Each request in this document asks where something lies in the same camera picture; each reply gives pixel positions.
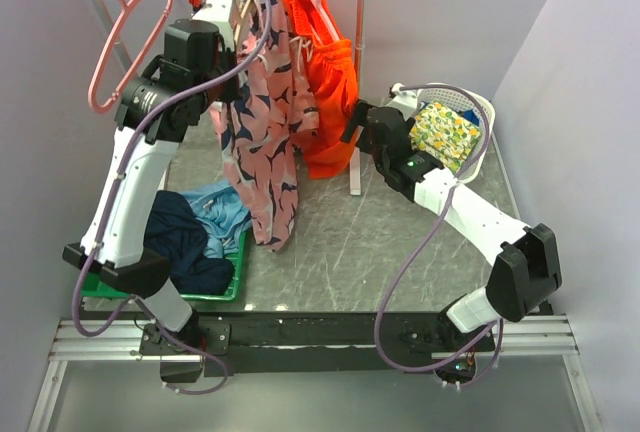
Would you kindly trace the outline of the pink patterned shorts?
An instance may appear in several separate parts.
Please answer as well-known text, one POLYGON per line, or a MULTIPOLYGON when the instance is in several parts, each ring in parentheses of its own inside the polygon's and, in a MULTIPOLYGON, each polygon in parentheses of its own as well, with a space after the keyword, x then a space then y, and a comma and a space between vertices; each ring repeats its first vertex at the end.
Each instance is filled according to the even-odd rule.
POLYGON ((255 241, 278 251, 298 209, 295 153, 314 142, 319 112, 302 60, 306 45, 293 36, 282 1, 253 1, 259 9, 237 57, 257 55, 241 79, 238 99, 213 104, 210 115, 225 177, 249 210, 255 241))

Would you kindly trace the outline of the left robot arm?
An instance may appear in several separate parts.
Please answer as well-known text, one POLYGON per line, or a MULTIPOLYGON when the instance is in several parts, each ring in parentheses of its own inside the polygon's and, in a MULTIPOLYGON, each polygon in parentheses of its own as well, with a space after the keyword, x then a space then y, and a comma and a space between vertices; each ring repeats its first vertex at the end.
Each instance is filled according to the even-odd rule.
POLYGON ((62 258, 83 276, 99 275, 113 289, 141 301, 164 328, 174 352, 198 344, 193 309, 170 280, 170 263, 143 244, 162 176, 189 127, 209 105, 238 90, 229 21, 179 19, 164 33, 164 49, 124 88, 108 176, 82 239, 62 258))

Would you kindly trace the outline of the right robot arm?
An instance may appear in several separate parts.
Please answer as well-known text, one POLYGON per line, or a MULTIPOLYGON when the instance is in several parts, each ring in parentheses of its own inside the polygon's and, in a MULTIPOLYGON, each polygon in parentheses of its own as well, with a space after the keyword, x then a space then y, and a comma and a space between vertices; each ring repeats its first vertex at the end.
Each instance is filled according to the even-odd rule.
POLYGON ((518 322, 562 285, 554 232, 503 213, 463 184, 436 158, 409 141, 412 120, 392 107, 358 101, 342 135, 361 133, 359 149, 372 156, 386 184, 435 214, 473 244, 491 266, 485 286, 447 306, 438 339, 460 350, 473 331, 499 319, 518 322))

